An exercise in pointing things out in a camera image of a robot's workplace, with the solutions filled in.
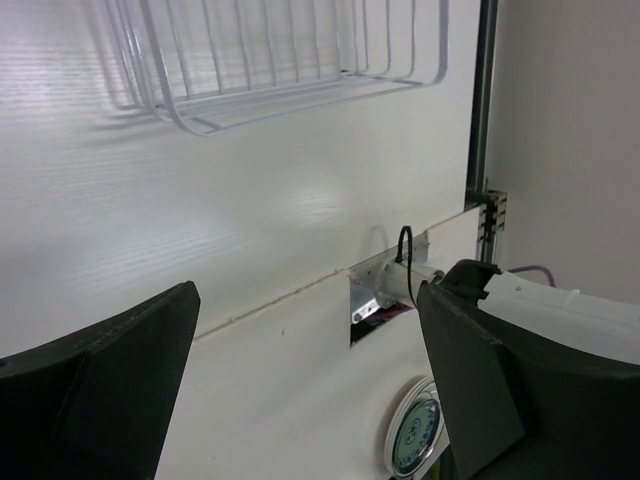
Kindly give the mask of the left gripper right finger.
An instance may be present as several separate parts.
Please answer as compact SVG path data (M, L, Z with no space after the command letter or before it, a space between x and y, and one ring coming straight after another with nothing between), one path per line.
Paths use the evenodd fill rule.
M417 306L462 479L636 479L639 368L424 284Z

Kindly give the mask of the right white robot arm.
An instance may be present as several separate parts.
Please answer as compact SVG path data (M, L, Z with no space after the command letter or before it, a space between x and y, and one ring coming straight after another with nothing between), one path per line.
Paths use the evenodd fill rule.
M446 273L391 260L375 281L376 296L410 305L424 282L447 287L484 312L557 342L639 343L637 305L534 283L475 260L461 260Z

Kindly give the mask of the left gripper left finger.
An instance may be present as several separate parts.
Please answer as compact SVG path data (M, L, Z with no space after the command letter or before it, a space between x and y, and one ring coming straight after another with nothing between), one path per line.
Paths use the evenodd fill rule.
M200 304L187 281L2 358L2 478L154 478Z

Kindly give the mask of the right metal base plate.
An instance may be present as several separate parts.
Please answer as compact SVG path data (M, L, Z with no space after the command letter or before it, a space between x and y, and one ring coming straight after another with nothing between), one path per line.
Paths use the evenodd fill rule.
M380 310L400 303L414 307L420 286L438 283L444 273L428 264L429 233L409 237L411 228L402 227L398 244L351 267L351 324L369 321Z

